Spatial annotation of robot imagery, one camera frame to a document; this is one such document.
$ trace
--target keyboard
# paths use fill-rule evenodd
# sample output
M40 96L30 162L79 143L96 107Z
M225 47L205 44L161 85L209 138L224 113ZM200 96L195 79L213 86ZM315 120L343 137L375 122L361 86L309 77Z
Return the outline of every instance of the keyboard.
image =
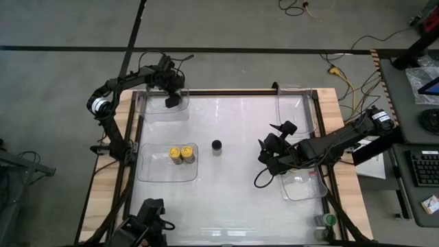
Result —
M416 187L439 187L439 152L407 151Z

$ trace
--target small box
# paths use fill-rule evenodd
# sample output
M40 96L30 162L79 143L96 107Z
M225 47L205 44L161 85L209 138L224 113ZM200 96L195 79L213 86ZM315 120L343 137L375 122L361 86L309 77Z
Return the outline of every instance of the small box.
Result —
M432 214L439 209L439 199L436 196L431 196L425 201L421 202L425 212Z

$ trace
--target transparent bin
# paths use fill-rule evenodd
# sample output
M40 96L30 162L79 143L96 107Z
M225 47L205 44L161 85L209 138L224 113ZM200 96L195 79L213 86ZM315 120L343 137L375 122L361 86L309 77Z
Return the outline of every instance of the transparent bin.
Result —
M169 157L169 149L190 146L195 156L191 164L183 162L176 165ZM137 178L143 182L181 183L194 180L198 175L198 146L195 143L155 145L146 143L142 146L140 167L137 168Z
M137 91L136 112L141 114L146 122L186 121L189 118L189 88L181 89L176 93L181 96L181 102L177 106L167 108L166 92L158 89Z
M311 137L318 129L316 112L312 100L312 89L302 89L294 85L281 85L277 95L278 125L290 121L297 131L285 138L295 144ZM285 200L306 200L321 198L327 194L317 167L310 169L291 169L277 176L282 197Z

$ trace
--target black cap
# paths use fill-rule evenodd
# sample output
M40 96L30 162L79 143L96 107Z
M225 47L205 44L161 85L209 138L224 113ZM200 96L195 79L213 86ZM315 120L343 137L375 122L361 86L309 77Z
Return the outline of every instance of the black cap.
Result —
M212 141L212 148L214 150L220 150L222 148L222 143L220 140L214 140Z

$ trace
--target yellow cylinder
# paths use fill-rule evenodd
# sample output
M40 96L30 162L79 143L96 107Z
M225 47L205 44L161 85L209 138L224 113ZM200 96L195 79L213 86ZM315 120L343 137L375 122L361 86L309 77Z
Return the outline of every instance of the yellow cylinder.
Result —
M193 150L189 146L183 147L181 149L181 156L188 164L191 164L195 161L195 155L193 155Z
M180 149L177 147L173 147L169 149L169 157L176 165L183 163L183 158L181 157Z

